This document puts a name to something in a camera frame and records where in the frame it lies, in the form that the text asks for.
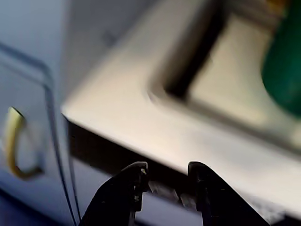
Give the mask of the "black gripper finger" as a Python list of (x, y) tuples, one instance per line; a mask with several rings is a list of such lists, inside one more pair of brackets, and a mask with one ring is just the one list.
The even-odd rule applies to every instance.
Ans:
[(196, 209), (204, 226), (268, 226), (226, 181), (197, 161), (188, 164), (188, 177), (196, 195)]
[(82, 219), (82, 226), (134, 226), (148, 190), (148, 164), (134, 162), (96, 191)]

